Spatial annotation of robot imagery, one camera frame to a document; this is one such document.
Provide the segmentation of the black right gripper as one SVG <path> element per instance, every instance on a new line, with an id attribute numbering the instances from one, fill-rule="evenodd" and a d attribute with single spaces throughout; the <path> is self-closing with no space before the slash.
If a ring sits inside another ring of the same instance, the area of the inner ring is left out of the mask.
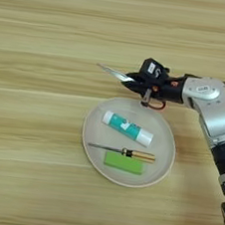
<path id="1" fill-rule="evenodd" d="M 149 73 L 143 73 L 141 77 L 140 73 L 135 72 L 128 73 L 126 76 L 132 78 L 133 81 L 125 81 L 122 84 L 133 93 L 144 95 L 141 100 L 142 106 L 152 108 L 150 104 L 151 99 L 160 101 L 162 103 L 161 109 L 165 108 L 168 101 L 179 104 L 183 103 L 182 91 L 186 83 L 185 77 L 172 78 L 168 74 L 156 77 Z"/>

